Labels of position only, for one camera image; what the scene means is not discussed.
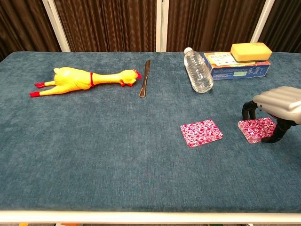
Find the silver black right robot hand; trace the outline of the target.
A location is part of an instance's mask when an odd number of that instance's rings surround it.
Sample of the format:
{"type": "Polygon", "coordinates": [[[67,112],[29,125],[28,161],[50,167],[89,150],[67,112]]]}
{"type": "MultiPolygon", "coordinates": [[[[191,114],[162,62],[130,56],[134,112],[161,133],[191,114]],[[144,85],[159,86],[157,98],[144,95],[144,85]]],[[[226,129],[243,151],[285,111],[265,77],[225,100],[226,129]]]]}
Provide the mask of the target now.
{"type": "Polygon", "coordinates": [[[276,143],[292,127],[301,123],[301,90],[281,86],[262,92],[244,103],[243,120],[256,119],[255,110],[259,108],[277,120],[277,125],[269,137],[261,139],[263,143],[276,143]]]}

